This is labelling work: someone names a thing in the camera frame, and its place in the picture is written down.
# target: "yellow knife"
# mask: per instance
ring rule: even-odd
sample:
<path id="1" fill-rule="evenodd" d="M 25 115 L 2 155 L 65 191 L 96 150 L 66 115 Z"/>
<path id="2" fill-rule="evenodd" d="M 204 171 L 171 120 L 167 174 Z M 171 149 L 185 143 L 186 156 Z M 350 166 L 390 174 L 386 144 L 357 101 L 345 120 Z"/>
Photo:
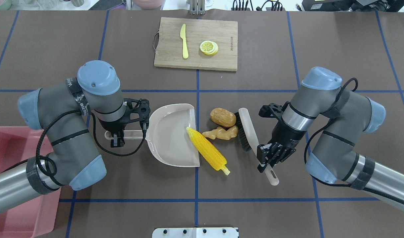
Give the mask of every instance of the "yellow knife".
<path id="1" fill-rule="evenodd" d="M 187 52 L 186 44 L 186 24 L 183 24 L 181 27 L 180 38 L 183 39 L 183 58 L 187 59 L 189 57 L 189 53 Z"/>

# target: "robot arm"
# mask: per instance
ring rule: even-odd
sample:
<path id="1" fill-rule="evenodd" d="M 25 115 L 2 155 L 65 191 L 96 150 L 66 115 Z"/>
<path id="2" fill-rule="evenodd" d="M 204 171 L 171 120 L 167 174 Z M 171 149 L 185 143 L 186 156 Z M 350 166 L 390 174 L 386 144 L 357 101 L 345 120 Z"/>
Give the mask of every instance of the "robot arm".
<path id="1" fill-rule="evenodd" d="M 362 132 L 374 132 L 384 121 L 385 108 L 347 89 L 341 90 L 337 74 L 314 67 L 302 81 L 291 102 L 283 107 L 264 105 L 260 116 L 278 123 L 267 145 L 258 146 L 260 172 L 267 164 L 283 162 L 320 114 L 332 123 L 323 131 L 306 163 L 306 170 L 327 184 L 337 179 L 351 188 L 372 191 L 372 195 L 404 211 L 404 205 L 383 196 L 404 201 L 404 175 L 353 151 Z"/>
<path id="2" fill-rule="evenodd" d="M 149 101 L 124 99 L 119 88 L 115 69 L 94 60 L 80 67 L 77 78 L 18 100 L 20 114 L 30 128 L 50 128 L 47 136 L 54 152 L 43 159 L 30 158 L 0 174 L 0 213 L 63 185 L 78 191 L 104 178 L 105 164 L 82 115 L 95 112 L 101 125 L 116 137 L 111 147 L 124 145 L 123 131 L 128 123 L 140 121 L 143 130 L 149 126 Z M 131 120 L 131 113 L 139 118 Z"/>

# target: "black bristles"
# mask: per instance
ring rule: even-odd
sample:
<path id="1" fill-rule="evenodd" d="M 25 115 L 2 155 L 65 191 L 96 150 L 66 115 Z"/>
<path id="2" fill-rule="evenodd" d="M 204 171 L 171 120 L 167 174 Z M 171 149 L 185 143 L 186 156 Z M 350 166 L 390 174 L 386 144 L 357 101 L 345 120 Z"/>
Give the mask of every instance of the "black bristles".
<path id="1" fill-rule="evenodd" d="M 252 148 L 249 145 L 248 139 L 246 138 L 245 130 L 243 129 L 242 121 L 240 120 L 239 113 L 234 113 L 236 116 L 236 126 L 239 129 L 237 132 L 237 137 L 239 138 L 240 146 L 244 152 L 250 151 Z"/>

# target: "corn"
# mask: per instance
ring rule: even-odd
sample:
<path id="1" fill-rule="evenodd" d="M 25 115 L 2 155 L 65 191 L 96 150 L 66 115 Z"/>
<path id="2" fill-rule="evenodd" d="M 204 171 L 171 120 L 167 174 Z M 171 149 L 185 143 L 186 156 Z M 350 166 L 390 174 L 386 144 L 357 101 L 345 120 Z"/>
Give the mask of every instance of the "corn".
<path id="1" fill-rule="evenodd" d="M 189 134 L 190 140 L 193 145 L 198 149 L 199 153 L 205 158 L 206 161 L 215 169 L 222 170 L 226 175 L 229 175 L 230 171 L 227 169 L 226 158 L 215 148 L 211 142 L 209 142 L 201 133 L 187 127 L 187 134 Z"/>

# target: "lemon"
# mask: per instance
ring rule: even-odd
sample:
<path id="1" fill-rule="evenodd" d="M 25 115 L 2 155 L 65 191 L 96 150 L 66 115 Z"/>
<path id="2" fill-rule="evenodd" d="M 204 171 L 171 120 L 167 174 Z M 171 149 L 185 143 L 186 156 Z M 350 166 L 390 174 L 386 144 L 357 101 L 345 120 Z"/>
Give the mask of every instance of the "lemon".
<path id="1" fill-rule="evenodd" d="M 200 50 L 206 55 L 214 55 L 218 51 L 218 45 L 212 41 L 204 41 L 200 45 Z"/>
<path id="2" fill-rule="evenodd" d="M 215 42 L 213 42 L 213 43 L 214 43 L 214 51 L 213 51 L 212 53 L 207 54 L 207 55 L 213 56 L 214 54 L 217 54 L 217 52 L 218 52 L 218 45 L 217 45 L 217 43 L 215 43 Z"/>

